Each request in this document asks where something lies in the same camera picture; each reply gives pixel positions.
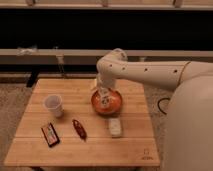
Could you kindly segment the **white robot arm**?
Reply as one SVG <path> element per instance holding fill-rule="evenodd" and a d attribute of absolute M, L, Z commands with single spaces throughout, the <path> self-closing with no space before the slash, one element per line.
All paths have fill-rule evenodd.
<path fill-rule="evenodd" d="M 130 62 L 123 50 L 114 49 L 96 67 L 106 88 L 121 78 L 172 92 L 163 112 L 161 171 L 213 171 L 213 62 Z"/>

